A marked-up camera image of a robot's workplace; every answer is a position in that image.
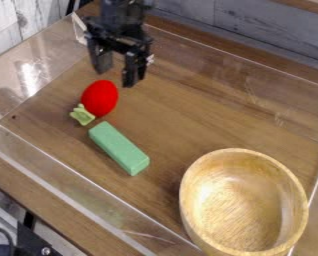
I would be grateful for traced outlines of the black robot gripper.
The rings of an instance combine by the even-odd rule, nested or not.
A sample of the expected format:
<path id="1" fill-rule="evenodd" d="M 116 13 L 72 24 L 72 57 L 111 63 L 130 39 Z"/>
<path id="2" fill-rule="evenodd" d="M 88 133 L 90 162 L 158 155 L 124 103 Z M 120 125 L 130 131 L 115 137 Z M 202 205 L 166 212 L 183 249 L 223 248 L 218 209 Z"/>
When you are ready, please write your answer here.
<path id="1" fill-rule="evenodd" d="M 152 38 L 143 30 L 146 12 L 154 0 L 100 0 L 98 16 L 84 18 L 91 64 L 98 74 L 114 66 L 112 51 L 124 56 L 123 86 L 144 79 Z"/>

